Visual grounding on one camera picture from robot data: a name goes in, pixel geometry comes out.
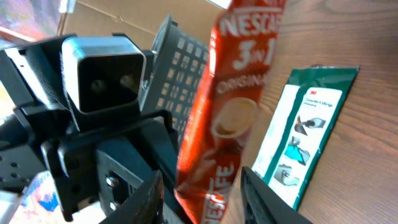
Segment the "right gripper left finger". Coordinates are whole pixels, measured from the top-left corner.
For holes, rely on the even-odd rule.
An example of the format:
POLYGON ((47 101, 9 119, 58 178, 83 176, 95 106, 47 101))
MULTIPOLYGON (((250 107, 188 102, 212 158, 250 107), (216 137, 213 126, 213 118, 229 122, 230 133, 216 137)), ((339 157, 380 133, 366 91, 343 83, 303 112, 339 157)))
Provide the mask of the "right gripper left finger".
POLYGON ((157 170, 100 224, 162 224, 164 183, 157 170))

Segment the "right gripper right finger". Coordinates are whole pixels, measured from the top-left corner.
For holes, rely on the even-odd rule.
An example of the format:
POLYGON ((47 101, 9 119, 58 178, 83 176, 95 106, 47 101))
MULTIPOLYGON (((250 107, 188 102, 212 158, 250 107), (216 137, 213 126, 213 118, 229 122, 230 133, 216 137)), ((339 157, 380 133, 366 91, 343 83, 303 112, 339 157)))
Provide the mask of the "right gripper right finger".
POLYGON ((245 224, 312 224, 247 166, 241 170, 241 196, 245 224))

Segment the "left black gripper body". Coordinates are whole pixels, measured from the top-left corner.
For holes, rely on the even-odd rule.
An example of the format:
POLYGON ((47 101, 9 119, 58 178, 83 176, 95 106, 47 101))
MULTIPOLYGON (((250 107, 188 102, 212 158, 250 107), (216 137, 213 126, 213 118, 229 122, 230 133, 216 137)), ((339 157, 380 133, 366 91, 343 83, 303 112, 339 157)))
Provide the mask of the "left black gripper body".
POLYGON ((179 221, 173 196, 177 132, 166 110, 141 111, 141 83, 154 53, 143 51, 146 68, 135 103, 82 114, 63 80, 64 35, 1 50, 1 82, 15 107, 1 125, 1 190, 24 194, 41 172, 50 174, 64 219, 99 202, 109 216, 155 171, 164 183, 162 223, 179 221))

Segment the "red Nescafe stick sachet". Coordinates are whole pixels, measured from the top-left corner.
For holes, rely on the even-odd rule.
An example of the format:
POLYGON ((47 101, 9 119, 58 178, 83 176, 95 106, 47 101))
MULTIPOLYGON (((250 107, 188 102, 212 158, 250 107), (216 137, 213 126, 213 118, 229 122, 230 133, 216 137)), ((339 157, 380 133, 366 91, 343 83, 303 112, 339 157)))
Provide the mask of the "red Nescafe stick sachet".
POLYGON ((219 223, 259 112, 284 0, 233 0, 217 18, 177 161, 174 194, 193 223, 219 223))

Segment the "green 3M package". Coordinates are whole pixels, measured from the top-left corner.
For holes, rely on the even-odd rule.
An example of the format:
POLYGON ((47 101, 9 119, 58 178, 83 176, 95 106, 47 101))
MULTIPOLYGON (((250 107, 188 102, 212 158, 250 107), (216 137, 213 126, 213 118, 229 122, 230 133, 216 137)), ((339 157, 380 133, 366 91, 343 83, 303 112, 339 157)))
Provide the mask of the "green 3M package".
POLYGON ((292 70, 252 170, 297 210, 359 66, 292 70))

